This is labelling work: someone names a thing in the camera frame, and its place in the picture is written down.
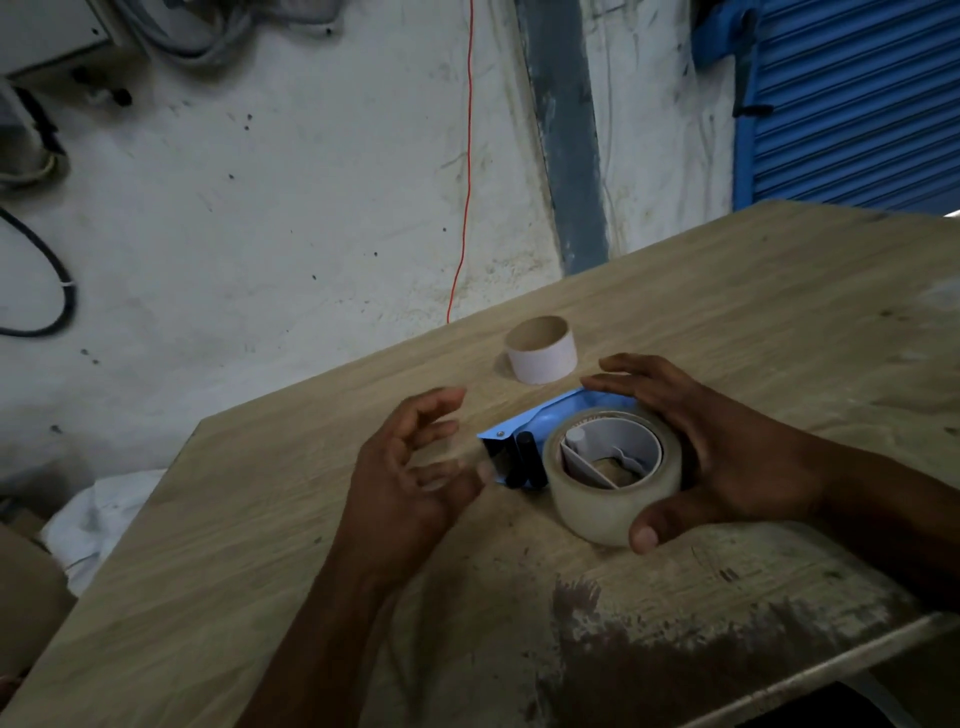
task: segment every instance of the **blue rolling shutter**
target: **blue rolling shutter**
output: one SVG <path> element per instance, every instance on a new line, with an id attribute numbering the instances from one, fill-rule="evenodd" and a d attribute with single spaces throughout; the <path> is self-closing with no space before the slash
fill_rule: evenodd
<path id="1" fill-rule="evenodd" d="M 960 209 L 960 0 L 763 0 L 733 206 Z"/>

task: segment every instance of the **wooden table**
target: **wooden table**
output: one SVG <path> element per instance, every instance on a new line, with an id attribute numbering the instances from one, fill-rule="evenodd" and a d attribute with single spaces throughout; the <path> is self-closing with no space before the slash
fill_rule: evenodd
<path id="1" fill-rule="evenodd" d="M 465 383 L 465 434 L 575 386 L 499 356 L 573 325 L 578 374 L 658 352 L 793 425 L 960 473 L 960 222 L 771 203 L 204 420 L 26 681 L 3 728 L 228 728 L 336 528 L 360 443 Z M 400 600 L 364 725 L 726 724 L 927 640 L 930 614 L 792 523 L 591 546 L 548 497 L 490 488 Z"/>

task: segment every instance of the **wrist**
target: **wrist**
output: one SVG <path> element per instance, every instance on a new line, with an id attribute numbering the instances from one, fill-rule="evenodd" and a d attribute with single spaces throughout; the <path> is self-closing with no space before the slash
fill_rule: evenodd
<path id="1" fill-rule="evenodd" d="M 396 588 L 381 570 L 366 564 L 351 549 L 334 543 L 310 593 L 346 609 L 370 605 L 376 610 Z"/>
<path id="2" fill-rule="evenodd" d="M 818 478 L 821 483 L 819 515 L 848 515 L 859 510 L 864 500 L 863 487 L 872 461 L 882 456 L 851 448 L 829 440 L 821 440 Z"/>

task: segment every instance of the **fingernail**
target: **fingernail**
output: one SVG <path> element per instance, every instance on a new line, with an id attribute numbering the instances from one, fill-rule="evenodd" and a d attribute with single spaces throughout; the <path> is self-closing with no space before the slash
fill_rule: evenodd
<path id="1" fill-rule="evenodd" d="M 657 531 L 648 525 L 643 526 L 630 539 L 631 548 L 638 554 L 650 553 L 660 543 Z"/>

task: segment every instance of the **white paper roll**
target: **white paper roll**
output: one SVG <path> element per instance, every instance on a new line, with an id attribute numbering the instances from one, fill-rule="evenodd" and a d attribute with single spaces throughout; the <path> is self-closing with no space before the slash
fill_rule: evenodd
<path id="1" fill-rule="evenodd" d="M 662 457 L 652 473 L 617 490 L 592 488 L 570 477 L 564 469 L 560 448 L 566 432 L 572 427 L 607 417 L 640 423 L 657 437 L 662 448 Z M 632 410 L 596 407 L 578 412 L 557 425 L 543 446 L 543 468 L 561 520 L 581 538 L 602 546 L 630 544 L 630 526 L 640 511 L 650 503 L 680 491 L 682 465 L 677 435 L 660 418 L 639 405 Z"/>
<path id="2" fill-rule="evenodd" d="M 507 355 L 516 378 L 525 384 L 546 384 L 577 367 L 573 331 L 560 316 L 539 316 L 511 329 Z"/>

